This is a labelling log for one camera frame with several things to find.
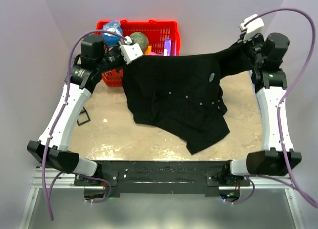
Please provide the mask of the black button shirt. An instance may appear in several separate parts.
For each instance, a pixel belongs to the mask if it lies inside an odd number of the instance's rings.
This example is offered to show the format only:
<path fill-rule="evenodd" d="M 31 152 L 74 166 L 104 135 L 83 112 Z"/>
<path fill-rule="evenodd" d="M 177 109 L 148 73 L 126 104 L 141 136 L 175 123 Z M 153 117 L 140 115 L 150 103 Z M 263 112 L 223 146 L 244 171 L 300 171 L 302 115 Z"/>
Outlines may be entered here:
<path fill-rule="evenodd" d="M 241 63 L 233 44 L 209 54 L 142 56 L 124 68 L 122 84 L 135 123 L 180 137 L 196 154 L 229 133 L 221 79 L 251 68 Z"/>

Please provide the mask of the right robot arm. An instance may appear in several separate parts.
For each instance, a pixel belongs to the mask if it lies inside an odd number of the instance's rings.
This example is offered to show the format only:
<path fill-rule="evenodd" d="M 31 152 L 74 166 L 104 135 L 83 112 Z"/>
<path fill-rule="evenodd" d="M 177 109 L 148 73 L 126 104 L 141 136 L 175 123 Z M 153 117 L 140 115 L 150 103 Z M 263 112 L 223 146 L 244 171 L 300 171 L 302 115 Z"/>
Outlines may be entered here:
<path fill-rule="evenodd" d="M 280 65 L 290 41 L 281 33 L 267 38 L 256 34 L 242 44 L 244 53 L 252 63 L 249 71 L 262 122 L 262 146 L 244 160 L 228 160 L 221 171 L 211 176 L 220 185 L 232 186 L 246 176 L 286 176 L 297 166 L 302 156 L 294 151 L 289 136 L 284 94 L 287 92 L 286 74 Z"/>

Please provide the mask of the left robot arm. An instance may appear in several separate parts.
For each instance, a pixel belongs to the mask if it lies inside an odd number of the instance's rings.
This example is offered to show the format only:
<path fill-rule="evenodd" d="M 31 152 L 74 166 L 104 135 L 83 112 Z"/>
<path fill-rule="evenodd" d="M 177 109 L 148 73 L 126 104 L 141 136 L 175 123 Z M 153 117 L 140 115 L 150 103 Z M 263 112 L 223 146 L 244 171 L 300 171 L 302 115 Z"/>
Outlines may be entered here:
<path fill-rule="evenodd" d="M 69 150 L 71 134 L 84 105 L 91 98 L 102 74 L 131 62 L 127 50 L 133 47 L 130 37 L 118 35 L 118 42 L 108 45 L 101 35 L 81 37 L 81 53 L 70 54 L 63 91 L 54 114 L 40 137 L 30 140 L 27 150 L 41 164 L 67 174 L 85 175 L 91 185 L 103 180 L 97 162 L 82 158 Z"/>

